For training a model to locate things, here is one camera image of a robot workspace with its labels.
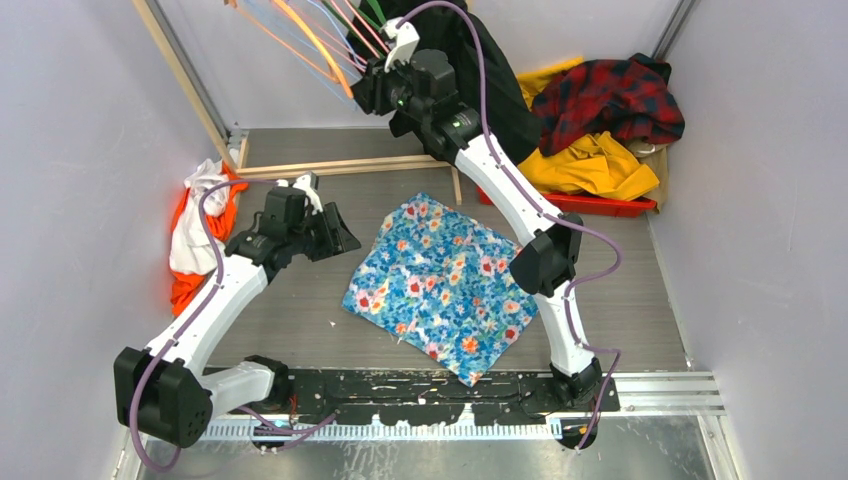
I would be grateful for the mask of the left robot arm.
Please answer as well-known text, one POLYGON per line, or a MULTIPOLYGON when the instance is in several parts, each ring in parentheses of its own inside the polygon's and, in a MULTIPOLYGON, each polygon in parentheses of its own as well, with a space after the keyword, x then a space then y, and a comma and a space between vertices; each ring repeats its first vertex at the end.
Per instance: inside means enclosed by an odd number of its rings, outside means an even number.
POLYGON ((213 276, 190 305, 144 349, 127 347, 117 356, 119 423, 188 448, 212 420, 239 407, 285 409, 292 397, 287 365, 252 355, 208 374, 207 362, 241 312, 295 257, 317 262, 360 246, 336 204, 321 202, 315 175, 277 181, 251 228, 214 249, 213 276))

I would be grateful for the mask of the black pleated skirt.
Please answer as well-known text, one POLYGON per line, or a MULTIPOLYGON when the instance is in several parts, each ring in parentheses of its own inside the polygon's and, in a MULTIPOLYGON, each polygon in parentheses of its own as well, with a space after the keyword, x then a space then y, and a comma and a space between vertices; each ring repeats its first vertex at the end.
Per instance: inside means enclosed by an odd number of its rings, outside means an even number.
POLYGON ((541 123, 528 110, 507 58, 484 24, 463 1, 380 1, 390 19, 402 17, 417 30, 416 51, 444 52, 456 72, 461 110, 414 133, 426 154, 453 164, 457 153, 488 133, 518 165, 537 148, 541 123))

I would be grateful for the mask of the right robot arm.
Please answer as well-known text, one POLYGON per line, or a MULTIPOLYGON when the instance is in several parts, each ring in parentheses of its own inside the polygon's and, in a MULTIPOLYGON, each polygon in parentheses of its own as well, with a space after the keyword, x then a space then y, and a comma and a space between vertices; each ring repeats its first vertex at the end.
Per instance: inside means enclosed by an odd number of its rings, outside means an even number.
POLYGON ((584 227, 536 192, 507 158, 488 123, 484 72, 479 84, 480 106, 474 108, 461 100, 446 54, 429 49, 369 60, 352 95, 366 114, 396 113, 437 160, 456 167, 493 202, 521 246, 510 273, 533 297, 545 327, 556 400, 571 411, 596 406, 604 396, 604 372, 584 344, 572 289, 584 227))

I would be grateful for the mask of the blue patterned garment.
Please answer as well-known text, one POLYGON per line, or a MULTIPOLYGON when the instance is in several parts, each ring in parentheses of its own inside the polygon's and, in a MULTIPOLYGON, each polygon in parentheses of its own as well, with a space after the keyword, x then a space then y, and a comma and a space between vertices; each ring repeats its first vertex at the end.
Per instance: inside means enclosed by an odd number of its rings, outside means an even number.
POLYGON ((538 314, 509 270, 518 251, 419 193, 384 218, 342 306, 473 386, 538 314))

